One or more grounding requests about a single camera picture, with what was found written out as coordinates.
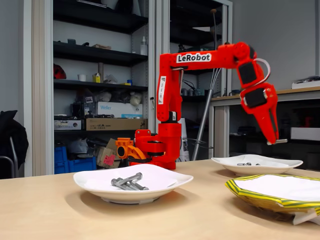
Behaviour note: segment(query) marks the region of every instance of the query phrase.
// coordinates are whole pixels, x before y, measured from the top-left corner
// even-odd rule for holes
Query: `blue plastic crate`
[[[54,163],[67,162],[67,149],[65,146],[54,148]]]
[[[69,173],[69,165],[67,161],[54,163],[54,174],[67,174]]]
[[[70,173],[97,170],[96,157],[69,160]]]

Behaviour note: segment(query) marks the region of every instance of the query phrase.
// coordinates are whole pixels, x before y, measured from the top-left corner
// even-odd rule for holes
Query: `white box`
[[[81,120],[54,120],[54,130],[81,130]]]
[[[115,118],[142,118],[143,107],[142,104],[133,106],[130,103],[99,101],[95,106],[95,114],[114,115]]]
[[[320,80],[318,81],[307,81],[302,83],[292,83],[292,89],[304,89],[304,88],[312,88],[312,87],[320,87]]]
[[[292,127],[291,139],[320,141],[320,128],[318,127]]]

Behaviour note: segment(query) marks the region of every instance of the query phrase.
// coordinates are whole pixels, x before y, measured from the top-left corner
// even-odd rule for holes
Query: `red helmet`
[[[66,79],[67,75],[61,66],[53,64],[53,79]]]

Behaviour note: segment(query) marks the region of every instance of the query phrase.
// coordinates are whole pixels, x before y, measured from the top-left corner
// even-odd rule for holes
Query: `black jacket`
[[[18,167],[25,162],[28,150],[28,139],[26,129],[14,117],[15,111],[1,111],[0,113],[0,156],[6,156],[14,160],[10,145],[12,137],[15,152],[18,158]],[[6,160],[0,158],[0,179],[11,178],[10,165]]]

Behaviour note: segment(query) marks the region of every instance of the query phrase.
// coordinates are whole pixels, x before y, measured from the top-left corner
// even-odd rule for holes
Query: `bolt head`
[[[138,175],[139,177],[137,178],[138,180],[142,179],[142,173],[138,172],[136,175]]]
[[[114,178],[114,179],[111,180],[111,185],[112,186],[116,186],[117,182],[118,182],[118,180]]]

